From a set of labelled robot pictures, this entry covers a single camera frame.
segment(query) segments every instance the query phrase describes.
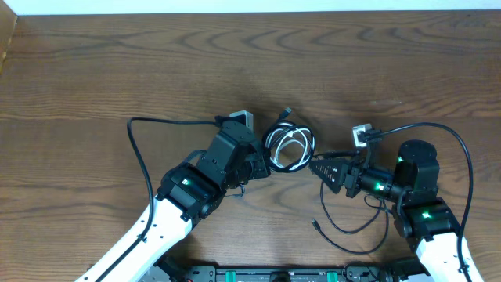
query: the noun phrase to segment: cable connector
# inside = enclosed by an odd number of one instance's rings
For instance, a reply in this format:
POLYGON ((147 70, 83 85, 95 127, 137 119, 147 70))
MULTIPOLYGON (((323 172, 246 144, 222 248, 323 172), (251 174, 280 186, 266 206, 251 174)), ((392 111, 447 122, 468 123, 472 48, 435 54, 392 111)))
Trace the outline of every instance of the cable connector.
POLYGON ((320 229, 319 223, 315 219, 312 219, 312 224, 313 224, 313 227, 315 227, 315 230, 317 230, 319 232, 322 230, 322 229, 320 229))
POLYGON ((351 129, 353 132, 353 142, 355 143, 355 147, 359 149, 367 147, 366 135, 364 133, 372 128, 373 126, 371 124, 366 124, 355 126, 351 129))
POLYGON ((143 236, 142 234, 139 234, 139 235, 138 235, 138 238, 139 238, 141 241, 143 241, 144 243, 146 243, 146 239, 147 239, 147 237, 146 237, 146 236, 143 236))
POLYGON ((283 110, 283 112, 279 115, 279 120, 283 120, 283 119, 286 119, 290 112, 292 112, 292 109, 287 107, 285 110, 283 110))
POLYGON ((381 130, 379 129, 370 129, 366 132, 360 132, 360 136, 366 142, 380 142, 383 138, 380 136, 381 130))
POLYGON ((458 271, 460 273, 468 272, 468 268, 470 268, 470 265, 465 264, 464 266, 461 266, 458 271))

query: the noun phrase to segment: coiled white cable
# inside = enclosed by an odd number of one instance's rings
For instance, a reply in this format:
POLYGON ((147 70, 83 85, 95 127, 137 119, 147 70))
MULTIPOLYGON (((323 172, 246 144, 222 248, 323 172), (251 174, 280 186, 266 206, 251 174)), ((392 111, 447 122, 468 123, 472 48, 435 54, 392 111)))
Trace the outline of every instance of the coiled white cable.
POLYGON ((278 120, 263 136, 265 148, 270 151, 270 168, 275 172, 296 172, 308 165, 315 152, 315 136, 308 126, 296 125, 292 121, 278 120), (289 165, 280 163, 280 151, 292 143, 297 143, 303 149, 299 159, 289 165))

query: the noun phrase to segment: wood grain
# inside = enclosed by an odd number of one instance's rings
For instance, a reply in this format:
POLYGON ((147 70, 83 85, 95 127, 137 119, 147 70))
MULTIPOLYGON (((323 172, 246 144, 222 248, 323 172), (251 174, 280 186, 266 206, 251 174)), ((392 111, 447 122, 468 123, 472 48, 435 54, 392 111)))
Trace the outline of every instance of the wood grain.
POLYGON ((0 0, 0 74, 2 74, 3 60, 7 57, 7 48, 13 36, 16 19, 16 14, 3 0, 0 0))
MULTIPOLYGON (((291 107, 319 151, 351 147, 350 128, 441 122, 465 139, 475 194, 466 236, 486 281, 501 261, 501 12, 26 16, 0 78, 0 280, 74 280, 128 230, 147 202, 125 122, 142 115, 212 119, 246 109, 258 132, 291 107)), ((153 182, 216 133, 137 124, 153 182)), ((384 141, 438 148, 440 194, 463 213, 467 170, 446 132, 419 128, 384 141)), ((411 255, 383 219, 347 237, 327 225, 309 172, 251 183, 171 251, 224 266, 332 266, 411 255)), ((361 197, 326 195, 345 228, 371 215, 361 197)))

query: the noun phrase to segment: black wire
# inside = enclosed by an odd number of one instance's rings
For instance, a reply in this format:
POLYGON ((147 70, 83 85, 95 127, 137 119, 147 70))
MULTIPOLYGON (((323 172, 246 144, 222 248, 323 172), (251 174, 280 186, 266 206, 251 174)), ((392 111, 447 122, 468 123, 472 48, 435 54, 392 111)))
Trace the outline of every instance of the black wire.
MULTIPOLYGON (((384 201, 384 200, 380 200, 380 201, 381 201, 381 203, 383 204, 384 209, 386 210, 386 209, 387 209, 387 207, 386 207, 386 203, 385 203, 385 201, 384 201)), ((380 247, 384 244, 384 242, 386 241, 386 238, 387 238, 387 235, 388 235, 388 226, 389 226, 389 223, 390 223, 390 219, 388 218, 388 213, 387 213, 387 212, 385 212, 384 214, 385 214, 385 216, 386 216, 386 227, 385 227, 385 230, 384 230, 383 239, 381 239, 381 241, 379 242, 379 244, 378 244, 376 247, 374 247, 373 249, 368 250, 368 251, 352 251, 352 250, 348 250, 347 248, 341 247, 340 245, 338 245, 338 244, 334 243, 334 242, 333 242, 333 241, 332 241, 332 240, 331 240, 331 239, 330 239, 330 238, 329 238, 329 237, 328 237, 328 236, 327 236, 327 235, 326 235, 326 234, 322 231, 322 229, 320 228, 319 223, 318 223, 315 219, 312 219, 312 224, 313 224, 313 226, 315 227, 315 230, 317 230, 317 231, 320 233, 320 235, 322 236, 322 238, 323 238, 324 240, 326 240, 329 244, 331 244, 333 247, 338 248, 338 249, 340 249, 340 250, 342 250, 342 251, 345 251, 345 252, 347 252, 348 254, 352 254, 352 255, 368 255, 368 254, 370 254, 370 253, 373 253, 373 252, 377 251, 377 250, 378 250, 378 249, 379 249, 379 248, 380 248, 380 247)))
POLYGON ((327 218, 329 219, 330 221, 330 224, 332 224, 332 226, 334 226, 335 229, 337 229, 337 231, 343 233, 343 234, 347 234, 347 235, 352 235, 352 234, 357 234, 358 232, 364 230, 367 226, 369 226, 372 222, 374 222, 374 220, 377 219, 377 216, 379 215, 379 213, 381 212, 381 205, 383 204, 382 201, 379 202, 379 207, 376 207, 377 211, 376 211, 376 214, 368 221, 366 222, 364 225, 360 226, 359 228, 357 229, 354 229, 354 230, 343 230, 341 229, 339 226, 336 225, 336 223, 334 223, 334 221, 330 218, 330 214, 329 212, 327 211, 327 208, 326 208, 326 205, 325 203, 323 202, 323 181, 322 183, 320 184, 320 203, 322 204, 322 208, 323 208, 323 211, 326 213, 326 216, 327 218))
POLYGON ((138 146, 135 144, 134 136, 132 135, 132 122, 133 121, 151 121, 151 122, 160 122, 166 124, 173 125, 215 125, 213 121, 172 121, 165 120, 159 118, 150 118, 150 117, 131 117, 131 119, 127 122, 127 134, 128 139, 131 142, 132 149, 134 150, 135 156, 138 158, 139 166, 141 167, 142 173, 146 180, 146 187, 148 189, 148 197, 150 199, 150 213, 148 215, 148 221, 146 226, 141 234, 138 235, 138 239, 131 244, 131 246, 124 251, 124 253, 115 260, 110 267, 108 267, 101 276, 98 277, 96 282, 102 281, 141 241, 146 241, 146 234, 148 230, 150 230, 151 223, 153 221, 153 213, 154 213, 154 197, 153 197, 153 188, 151 186, 150 175, 148 174, 148 170, 146 169, 146 165, 144 164, 144 160, 141 157, 141 153, 139 152, 138 146))
POLYGON ((225 197, 235 197, 235 198, 243 197, 243 195, 245 194, 245 186, 243 184, 240 184, 240 185, 238 185, 238 187, 240 187, 240 193, 232 194, 232 195, 225 195, 225 197))
POLYGON ((471 157, 470 157, 470 152, 467 149, 467 145, 464 143, 463 139, 461 139, 460 135, 457 134, 454 130, 452 130, 450 127, 433 123, 433 122, 419 122, 411 125, 405 125, 399 128, 395 128, 392 130, 389 130, 387 132, 382 132, 379 134, 376 134, 374 136, 369 136, 369 138, 366 139, 368 141, 369 139, 374 139, 374 138, 380 138, 382 136, 389 135, 391 133, 399 132, 401 130, 409 129, 409 128, 415 128, 418 126, 431 126, 435 128, 441 128, 446 130, 447 132, 451 133, 456 137, 457 141, 460 143, 461 147, 463 148, 464 155, 467 159, 468 163, 468 179, 470 181, 470 184, 468 186, 468 197, 467 197, 467 204, 464 209, 464 214, 463 214, 463 220, 461 221, 461 226, 460 230, 458 232, 458 237, 457 237, 457 254, 458 254, 458 259, 460 261, 460 271, 463 272, 465 278, 467 279, 468 282, 471 282, 471 277, 470 274, 468 273, 468 265, 465 264, 464 259, 463 259, 463 236, 464 236, 464 228, 466 227, 467 220, 468 220, 468 215, 470 213, 470 206, 471 206, 471 199, 473 197, 473 165, 471 163, 471 157))
POLYGON ((359 151, 330 151, 330 152, 325 152, 321 154, 316 154, 313 155, 312 158, 318 158, 318 157, 323 157, 324 159, 330 159, 330 158, 335 158, 335 157, 354 157, 358 156, 360 154, 359 151))
POLYGON ((376 276, 376 275, 374 275, 374 273, 373 273, 373 271, 370 269, 370 267, 368 267, 368 266, 366 266, 366 267, 367 267, 367 270, 369 270, 370 275, 372 275, 372 276, 374 277, 374 279, 376 279, 376 280, 377 280, 377 279, 378 279, 377 277, 379 276, 379 273, 378 273, 378 274, 377 274, 377 276, 376 276))
POLYGON ((397 200, 397 214, 398 216, 402 217, 402 202, 404 200, 404 197, 406 196, 407 192, 409 192, 411 189, 407 187, 407 189, 403 190, 400 195, 398 195, 398 200, 397 200))
POLYGON ((379 209, 379 210, 381 210, 381 211, 383 211, 383 212, 387 212, 387 213, 389 213, 390 215, 392 215, 392 214, 393 214, 393 212, 391 212, 391 209, 388 209, 388 208, 381 208, 381 206, 377 207, 377 206, 373 206, 373 205, 369 204, 369 203, 367 202, 367 198, 368 198, 368 197, 372 197, 374 200, 378 200, 378 201, 381 201, 381 200, 382 200, 382 199, 380 199, 379 197, 375 197, 374 195, 371 195, 371 194, 366 194, 366 195, 364 196, 364 198, 363 198, 363 201, 366 203, 366 205, 368 205, 368 206, 369 206, 369 207, 371 207, 371 208, 375 208, 375 209, 379 209))
POLYGON ((353 264, 353 263, 354 263, 354 262, 349 262, 349 263, 347 263, 347 264, 343 267, 343 269, 341 270, 341 275, 342 275, 342 276, 344 276, 344 278, 346 279, 346 281, 347 281, 347 282, 353 282, 351 279, 349 279, 349 278, 348 278, 348 275, 347 275, 347 274, 348 274, 348 273, 347 273, 347 271, 348 271, 348 266, 349 266, 349 265, 351 265, 351 264, 353 264))
POLYGON ((194 150, 193 152, 191 152, 188 157, 185 157, 184 161, 182 161, 183 163, 189 163, 191 162, 192 159, 194 159, 195 157, 197 157, 198 155, 202 155, 202 157, 207 153, 206 150, 194 150))

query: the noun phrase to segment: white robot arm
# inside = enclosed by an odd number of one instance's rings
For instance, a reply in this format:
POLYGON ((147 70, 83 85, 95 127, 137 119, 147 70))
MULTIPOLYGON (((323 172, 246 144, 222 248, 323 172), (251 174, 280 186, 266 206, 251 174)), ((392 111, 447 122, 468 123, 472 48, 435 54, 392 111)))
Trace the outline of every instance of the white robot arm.
MULTIPOLYGON (((138 281, 150 267, 174 244, 186 237, 192 229, 191 220, 181 219, 182 211, 169 200, 155 199, 153 225, 146 234, 146 240, 135 248, 106 275, 102 281, 138 281)), ((77 282, 97 281, 112 263, 117 261, 138 238, 148 221, 150 207, 132 228, 77 282)))
MULTIPOLYGON (((433 281, 466 281, 463 273, 458 271, 460 261, 457 255, 457 235, 454 232, 433 236, 433 240, 421 240, 417 247, 416 255, 421 264, 429 272, 433 281)), ((482 282, 482 277, 477 270, 467 240, 463 237, 463 258, 467 261, 468 273, 473 282, 482 282)))

